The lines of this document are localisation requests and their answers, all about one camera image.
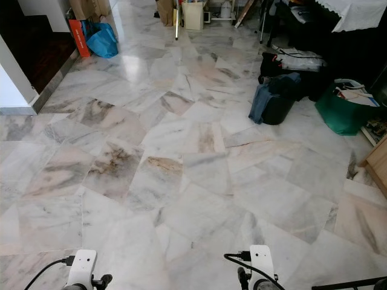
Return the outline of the black bucket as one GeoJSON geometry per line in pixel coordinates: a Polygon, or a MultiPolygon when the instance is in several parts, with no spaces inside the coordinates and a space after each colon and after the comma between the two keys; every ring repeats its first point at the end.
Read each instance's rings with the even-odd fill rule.
{"type": "Polygon", "coordinates": [[[268,125],[282,124],[296,102],[296,100],[290,98],[271,97],[261,113],[262,123],[268,125]]]}

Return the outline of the light wooden cabinet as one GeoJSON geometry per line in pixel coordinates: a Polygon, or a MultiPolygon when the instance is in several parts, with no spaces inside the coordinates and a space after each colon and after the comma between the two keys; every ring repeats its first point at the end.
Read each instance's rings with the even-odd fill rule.
{"type": "Polygon", "coordinates": [[[373,118],[360,130],[374,147],[359,166],[366,169],[387,198],[387,117],[373,118]]]}

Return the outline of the blue jeans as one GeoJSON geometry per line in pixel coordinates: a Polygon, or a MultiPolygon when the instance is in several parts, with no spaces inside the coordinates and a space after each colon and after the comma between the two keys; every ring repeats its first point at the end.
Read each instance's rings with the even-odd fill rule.
{"type": "Polygon", "coordinates": [[[268,77],[263,83],[257,86],[251,111],[248,115],[249,119],[255,124],[263,124],[262,112],[271,97],[277,96],[299,100],[299,96],[301,96],[300,82],[301,76],[298,72],[268,77]]]}

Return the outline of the green fabric bag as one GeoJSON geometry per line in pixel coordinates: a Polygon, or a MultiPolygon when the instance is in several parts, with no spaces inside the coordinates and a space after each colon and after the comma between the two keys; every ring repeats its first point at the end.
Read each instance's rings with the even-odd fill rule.
{"type": "Polygon", "coordinates": [[[344,136],[356,135],[360,128],[383,110],[378,100],[378,108],[350,103],[340,99],[335,92],[336,88],[357,89],[364,88],[356,80],[336,79],[325,89],[320,99],[315,104],[327,127],[334,133],[344,136]]]}

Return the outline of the black bag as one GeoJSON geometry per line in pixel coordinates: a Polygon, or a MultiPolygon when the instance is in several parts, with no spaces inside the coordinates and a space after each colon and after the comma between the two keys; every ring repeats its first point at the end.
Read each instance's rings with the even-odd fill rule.
{"type": "Polygon", "coordinates": [[[260,66],[259,83],[263,83],[268,77],[298,73],[301,78],[301,81],[299,81],[299,86],[301,86],[299,92],[313,102],[317,102],[327,86],[333,81],[331,69],[327,66],[322,66],[319,71],[290,70],[285,69],[282,63],[279,60],[276,60],[275,54],[262,53],[261,55],[262,62],[260,66]]]}

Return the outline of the stack of papers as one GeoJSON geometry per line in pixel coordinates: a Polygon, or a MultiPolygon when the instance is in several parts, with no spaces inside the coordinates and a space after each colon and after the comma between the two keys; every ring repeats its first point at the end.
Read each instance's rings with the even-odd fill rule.
{"type": "Polygon", "coordinates": [[[364,88],[346,89],[336,88],[336,95],[343,100],[347,100],[350,103],[365,105],[369,107],[378,108],[380,105],[374,97],[367,93],[364,88]]]}

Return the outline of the clear plastic bag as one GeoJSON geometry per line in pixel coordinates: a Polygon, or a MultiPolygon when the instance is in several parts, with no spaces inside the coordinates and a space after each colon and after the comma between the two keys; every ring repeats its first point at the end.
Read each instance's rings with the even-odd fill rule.
{"type": "Polygon", "coordinates": [[[294,48],[275,47],[276,60],[287,70],[305,70],[319,72],[327,66],[327,62],[321,55],[311,51],[301,51],[294,48]]]}

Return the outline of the blue plastic bag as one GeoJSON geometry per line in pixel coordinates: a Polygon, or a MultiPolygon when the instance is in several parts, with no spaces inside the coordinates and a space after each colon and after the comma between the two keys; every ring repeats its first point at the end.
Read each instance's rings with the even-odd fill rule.
{"type": "Polygon", "coordinates": [[[86,46],[102,58],[113,58],[119,54],[118,39],[108,23],[83,20],[80,22],[85,34],[86,46]]]}

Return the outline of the flat red cardboard box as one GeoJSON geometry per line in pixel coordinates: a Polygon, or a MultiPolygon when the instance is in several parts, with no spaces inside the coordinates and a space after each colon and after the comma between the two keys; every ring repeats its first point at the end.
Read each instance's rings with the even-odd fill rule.
{"type": "Polygon", "coordinates": [[[86,44],[85,30],[83,30],[81,21],[77,19],[67,19],[67,24],[69,25],[70,33],[74,37],[78,53],[81,57],[89,57],[91,51],[88,49],[88,44],[86,44]]]}

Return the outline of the thin white tube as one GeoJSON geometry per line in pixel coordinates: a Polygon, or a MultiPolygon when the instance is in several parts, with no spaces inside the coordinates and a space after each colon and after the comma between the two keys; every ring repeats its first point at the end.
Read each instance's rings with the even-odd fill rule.
{"type": "Polygon", "coordinates": [[[175,35],[174,38],[175,40],[179,39],[180,35],[180,27],[181,27],[181,2],[180,0],[174,0],[175,4],[175,14],[174,14],[174,21],[175,21],[175,35]]]}

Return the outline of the cream tote bag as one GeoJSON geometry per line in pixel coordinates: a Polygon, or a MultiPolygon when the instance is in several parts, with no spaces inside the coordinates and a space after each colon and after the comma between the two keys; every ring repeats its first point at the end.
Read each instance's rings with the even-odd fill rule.
{"type": "Polygon", "coordinates": [[[202,30],[204,28],[204,9],[206,0],[183,0],[181,3],[183,27],[186,30],[202,30]]]}

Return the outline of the white plastic jug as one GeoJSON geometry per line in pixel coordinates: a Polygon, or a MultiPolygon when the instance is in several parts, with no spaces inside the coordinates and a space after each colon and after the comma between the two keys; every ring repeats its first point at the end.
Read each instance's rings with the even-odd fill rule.
{"type": "Polygon", "coordinates": [[[221,3],[219,18],[223,21],[232,21],[233,18],[234,0],[223,0],[221,3]]]}

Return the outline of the brown curtain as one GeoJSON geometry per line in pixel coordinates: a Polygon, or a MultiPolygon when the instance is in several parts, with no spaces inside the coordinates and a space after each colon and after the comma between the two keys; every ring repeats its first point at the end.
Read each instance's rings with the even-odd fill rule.
{"type": "Polygon", "coordinates": [[[103,17],[111,14],[110,0],[69,0],[75,19],[100,22],[103,17]]]}

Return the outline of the brown paper bag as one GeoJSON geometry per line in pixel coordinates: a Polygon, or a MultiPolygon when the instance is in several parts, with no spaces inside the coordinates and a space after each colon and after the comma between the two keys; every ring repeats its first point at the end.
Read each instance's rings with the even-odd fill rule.
{"type": "Polygon", "coordinates": [[[174,26],[174,11],[176,8],[175,0],[155,0],[157,3],[158,17],[164,27],[174,26]]]}

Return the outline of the white lace tablecloth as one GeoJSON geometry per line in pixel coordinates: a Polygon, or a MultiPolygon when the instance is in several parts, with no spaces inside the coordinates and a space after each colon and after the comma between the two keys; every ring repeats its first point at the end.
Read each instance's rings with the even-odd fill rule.
{"type": "Polygon", "coordinates": [[[333,28],[334,33],[376,28],[387,11],[387,0],[315,0],[315,2],[340,17],[333,28]]]}

